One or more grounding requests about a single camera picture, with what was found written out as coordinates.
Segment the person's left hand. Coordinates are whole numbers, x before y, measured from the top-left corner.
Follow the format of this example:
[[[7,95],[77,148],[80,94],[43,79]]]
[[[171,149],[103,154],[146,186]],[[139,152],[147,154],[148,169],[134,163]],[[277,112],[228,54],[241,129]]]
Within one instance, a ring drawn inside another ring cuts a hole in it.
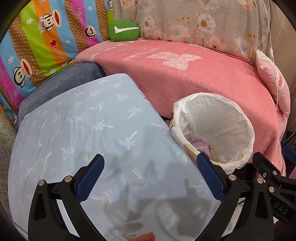
[[[134,238],[132,241],[155,241],[156,237],[153,232],[148,232]]]

